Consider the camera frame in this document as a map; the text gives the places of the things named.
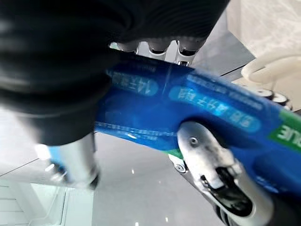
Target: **white plastic part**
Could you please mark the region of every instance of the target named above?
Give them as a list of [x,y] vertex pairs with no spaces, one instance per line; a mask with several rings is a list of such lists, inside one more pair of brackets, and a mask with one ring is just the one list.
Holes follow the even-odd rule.
[[178,49],[175,55],[175,60],[174,62],[179,65],[180,62],[187,62],[187,64],[185,66],[189,66],[192,64],[192,61],[194,60],[196,54],[192,55],[192,56],[185,56],[182,53],[180,53],[180,41],[178,41]]
[[159,54],[156,54],[156,53],[153,53],[149,50],[149,57],[150,58],[153,58],[153,59],[157,59],[157,60],[165,60],[165,56],[166,56],[166,52],[164,53],[159,53]]
[[266,84],[300,73],[301,52],[272,52],[243,67],[242,76],[248,81]]

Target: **product package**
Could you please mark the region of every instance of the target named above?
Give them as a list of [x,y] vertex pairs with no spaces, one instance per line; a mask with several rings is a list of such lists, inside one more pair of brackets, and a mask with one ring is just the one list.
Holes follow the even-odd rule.
[[282,106],[193,68],[124,54],[106,73],[96,131],[182,158],[183,121],[204,124],[250,177],[275,193],[301,197],[301,119]]

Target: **white cable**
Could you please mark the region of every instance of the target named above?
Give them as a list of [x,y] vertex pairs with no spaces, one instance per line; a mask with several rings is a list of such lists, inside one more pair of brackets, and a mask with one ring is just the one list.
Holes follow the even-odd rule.
[[243,67],[241,75],[248,81],[266,84],[301,73],[301,51],[277,51],[265,54]]

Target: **black rubber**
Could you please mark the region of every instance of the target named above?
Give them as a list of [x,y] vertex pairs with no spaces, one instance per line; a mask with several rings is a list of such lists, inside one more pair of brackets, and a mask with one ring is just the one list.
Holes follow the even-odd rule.
[[37,143],[93,131],[112,42],[206,40],[228,0],[0,0],[0,103]]

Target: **white wall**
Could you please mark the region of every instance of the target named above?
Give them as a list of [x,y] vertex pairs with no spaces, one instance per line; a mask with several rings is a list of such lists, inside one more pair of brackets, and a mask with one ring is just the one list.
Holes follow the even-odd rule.
[[62,225],[92,226],[93,198],[93,191],[71,189],[68,194],[65,221]]
[[18,224],[28,225],[29,220],[11,192],[10,183],[0,181],[0,226]]

